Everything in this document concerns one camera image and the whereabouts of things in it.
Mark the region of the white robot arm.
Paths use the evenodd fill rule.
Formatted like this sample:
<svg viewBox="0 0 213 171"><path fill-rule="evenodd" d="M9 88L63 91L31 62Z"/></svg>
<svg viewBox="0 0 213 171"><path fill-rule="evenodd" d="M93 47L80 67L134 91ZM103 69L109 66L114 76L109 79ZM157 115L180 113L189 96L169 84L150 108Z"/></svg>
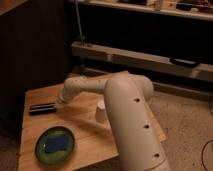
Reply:
<svg viewBox="0 0 213 171"><path fill-rule="evenodd" d="M68 78L56 104L67 104L81 92L104 96L124 171L171 171L146 108L146 100L153 92L153 84L147 77L122 72L101 79Z"/></svg>

